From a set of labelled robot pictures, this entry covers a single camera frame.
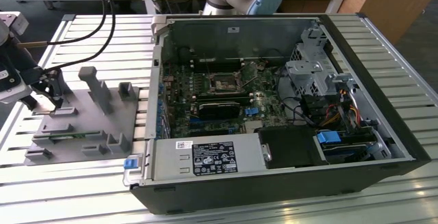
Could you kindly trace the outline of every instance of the slotted metal table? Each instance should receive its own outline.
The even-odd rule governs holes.
[[[435,223],[438,221],[438,97],[366,18],[330,15],[421,144],[431,163],[384,179],[359,193],[306,198],[175,215],[152,215],[123,186],[124,159],[27,167],[25,149],[39,128],[16,104],[0,131],[0,223]],[[77,38],[101,16],[63,21],[52,40]],[[143,143],[152,64],[149,15],[119,15],[115,38],[104,53],[80,66],[95,66],[108,87],[131,81],[141,88],[133,153]],[[81,42],[49,46],[40,64],[57,65],[92,55],[111,28]],[[339,65],[347,72],[339,56]],[[85,88],[80,66],[64,69],[72,89]]]

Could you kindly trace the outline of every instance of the floor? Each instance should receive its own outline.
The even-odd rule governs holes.
[[[56,10],[47,10],[43,2],[28,2],[19,4],[13,1],[0,1],[0,10],[21,11],[31,25],[27,32],[20,37],[23,42],[49,40],[57,28],[64,14],[100,14],[101,3],[99,1],[84,2],[56,2]],[[131,10],[119,4],[119,13],[145,13],[144,4],[140,1],[132,2]],[[438,0],[433,0],[412,23],[403,38],[396,44],[396,49],[421,73],[431,87],[438,90]],[[31,49],[35,59],[40,59],[44,48]],[[3,126],[12,104],[0,103],[0,127]]]

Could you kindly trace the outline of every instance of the green circuit board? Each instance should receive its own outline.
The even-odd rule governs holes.
[[[167,101],[169,104],[171,137],[247,133],[244,123],[262,121],[264,127],[287,124],[287,117],[275,91],[276,70],[260,61],[248,61],[236,72],[195,73],[188,66],[165,68]],[[220,102],[218,94],[251,94],[251,103],[242,105],[239,116],[234,119],[202,121],[195,115],[199,105],[195,96],[212,97]],[[244,110],[258,108],[255,115]]]

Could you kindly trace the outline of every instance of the blue latch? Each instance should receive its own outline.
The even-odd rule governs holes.
[[[340,142],[339,134],[336,131],[322,131],[316,135],[319,143],[338,143]]]
[[[139,160],[137,159],[125,159],[123,168],[124,169],[136,169],[139,167]]]
[[[259,108],[256,108],[256,107],[244,110],[246,115],[255,115],[258,113],[259,113]]]

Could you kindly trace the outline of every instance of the power supply label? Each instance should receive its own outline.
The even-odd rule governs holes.
[[[238,172],[232,142],[192,145],[195,176]]]

